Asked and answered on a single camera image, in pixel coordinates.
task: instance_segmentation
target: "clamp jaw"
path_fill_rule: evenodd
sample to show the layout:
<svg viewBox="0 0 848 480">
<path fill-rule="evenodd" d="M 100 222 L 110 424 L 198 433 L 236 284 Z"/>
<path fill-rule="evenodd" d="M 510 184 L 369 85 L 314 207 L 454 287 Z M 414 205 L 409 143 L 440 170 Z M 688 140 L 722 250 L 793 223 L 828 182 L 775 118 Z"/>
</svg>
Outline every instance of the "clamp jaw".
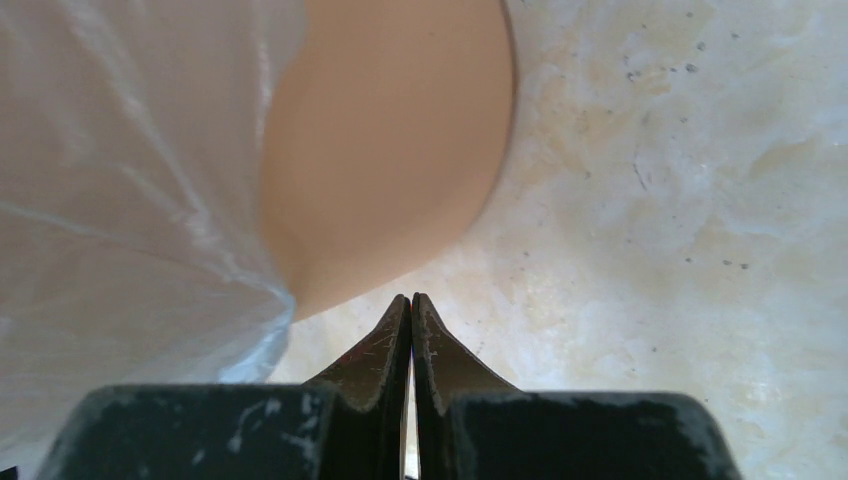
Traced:
<svg viewBox="0 0 848 480">
<path fill-rule="evenodd" d="M 397 480 L 410 358 L 423 480 L 741 478 L 690 397 L 522 392 L 451 335 L 424 294 L 395 297 L 302 385 L 97 390 L 37 478 Z"/>
</svg>

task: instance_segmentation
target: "marble surface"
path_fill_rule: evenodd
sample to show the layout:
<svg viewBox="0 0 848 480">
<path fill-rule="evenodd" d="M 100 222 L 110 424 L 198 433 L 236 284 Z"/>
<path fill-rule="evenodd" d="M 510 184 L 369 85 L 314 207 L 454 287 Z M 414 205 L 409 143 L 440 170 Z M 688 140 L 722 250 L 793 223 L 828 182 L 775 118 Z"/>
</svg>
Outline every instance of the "marble surface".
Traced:
<svg viewBox="0 0 848 480">
<path fill-rule="evenodd" d="M 272 380 L 423 291 L 521 388 L 685 392 L 747 478 L 848 475 L 848 2 L 508 7 L 518 116 L 486 210 L 293 325 Z"/>
</svg>

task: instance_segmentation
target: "white plastic sheet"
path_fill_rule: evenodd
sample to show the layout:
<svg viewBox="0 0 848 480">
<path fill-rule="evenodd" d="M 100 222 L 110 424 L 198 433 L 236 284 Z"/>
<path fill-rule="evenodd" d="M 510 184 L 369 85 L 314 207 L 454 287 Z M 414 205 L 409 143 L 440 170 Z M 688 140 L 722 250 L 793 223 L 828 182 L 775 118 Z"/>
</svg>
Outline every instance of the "white plastic sheet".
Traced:
<svg viewBox="0 0 848 480">
<path fill-rule="evenodd" d="M 100 385 L 273 368 L 259 151 L 304 31 L 291 0 L 0 3 L 0 469 Z"/>
</svg>

